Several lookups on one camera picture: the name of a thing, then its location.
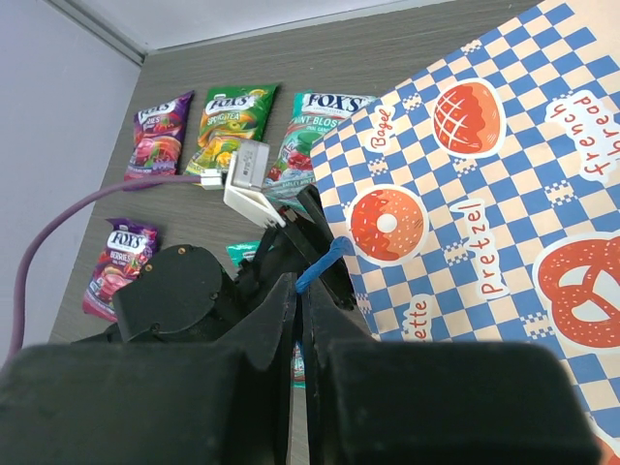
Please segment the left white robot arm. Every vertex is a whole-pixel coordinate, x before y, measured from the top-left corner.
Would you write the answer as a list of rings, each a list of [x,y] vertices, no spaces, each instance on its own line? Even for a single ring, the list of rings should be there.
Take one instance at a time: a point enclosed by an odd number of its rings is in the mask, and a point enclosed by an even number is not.
[[[266,228],[253,259],[231,277],[207,249],[190,244],[157,253],[112,296],[117,321],[90,343],[227,343],[278,340],[297,299],[293,280],[329,249],[318,189],[297,195],[303,213],[282,207],[284,225]]]

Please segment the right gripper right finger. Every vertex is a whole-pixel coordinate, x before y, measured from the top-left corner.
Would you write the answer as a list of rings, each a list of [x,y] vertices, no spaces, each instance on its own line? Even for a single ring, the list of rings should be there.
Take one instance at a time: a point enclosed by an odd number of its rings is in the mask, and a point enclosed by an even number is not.
[[[379,342],[323,285],[299,299],[314,464],[596,464],[555,355],[521,342]]]

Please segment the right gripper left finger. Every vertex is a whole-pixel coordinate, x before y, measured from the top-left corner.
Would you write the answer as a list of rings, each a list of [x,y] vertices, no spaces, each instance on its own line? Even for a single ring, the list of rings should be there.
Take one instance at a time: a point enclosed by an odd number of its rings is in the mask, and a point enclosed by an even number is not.
[[[285,464],[291,274],[214,343],[22,350],[1,373],[5,464]]]

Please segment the checkered paper bag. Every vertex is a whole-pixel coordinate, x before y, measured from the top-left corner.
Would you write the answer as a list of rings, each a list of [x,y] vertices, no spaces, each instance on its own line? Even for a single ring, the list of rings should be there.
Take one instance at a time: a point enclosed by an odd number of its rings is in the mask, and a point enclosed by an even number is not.
[[[619,460],[619,5],[544,1],[312,147],[379,341],[555,354]]]

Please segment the green yellow candy packet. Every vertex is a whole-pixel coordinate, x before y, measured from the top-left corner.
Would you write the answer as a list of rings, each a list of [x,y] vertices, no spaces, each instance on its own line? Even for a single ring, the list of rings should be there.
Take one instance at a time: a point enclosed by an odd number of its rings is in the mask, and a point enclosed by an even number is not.
[[[278,87],[272,83],[210,88],[202,105],[197,151],[184,174],[228,171],[242,140],[261,141]]]

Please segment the purple candy snack packet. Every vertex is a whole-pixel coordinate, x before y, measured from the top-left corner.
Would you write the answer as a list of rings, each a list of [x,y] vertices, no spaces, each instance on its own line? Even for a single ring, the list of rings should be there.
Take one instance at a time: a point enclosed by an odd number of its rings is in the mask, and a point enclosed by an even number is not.
[[[139,110],[134,116],[134,149],[124,180],[176,175],[195,92]]]

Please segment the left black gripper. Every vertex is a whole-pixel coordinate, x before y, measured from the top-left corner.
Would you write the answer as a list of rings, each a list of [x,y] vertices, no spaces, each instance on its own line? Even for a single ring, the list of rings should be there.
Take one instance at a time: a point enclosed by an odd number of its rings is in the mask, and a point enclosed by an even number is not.
[[[296,198],[304,211],[282,206],[276,212],[284,223],[265,229],[256,253],[256,280],[261,284],[269,285],[283,273],[302,274],[328,252],[334,239],[318,189],[308,185]]]

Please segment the teal mint candy packet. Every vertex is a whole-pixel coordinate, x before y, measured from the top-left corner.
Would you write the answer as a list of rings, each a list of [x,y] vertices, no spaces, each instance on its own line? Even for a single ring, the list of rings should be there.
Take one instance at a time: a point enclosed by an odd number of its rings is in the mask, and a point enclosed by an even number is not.
[[[374,100],[374,96],[312,90],[296,93],[292,119],[263,183],[265,196],[275,203],[300,206],[297,195],[315,183],[310,157],[314,143]]]

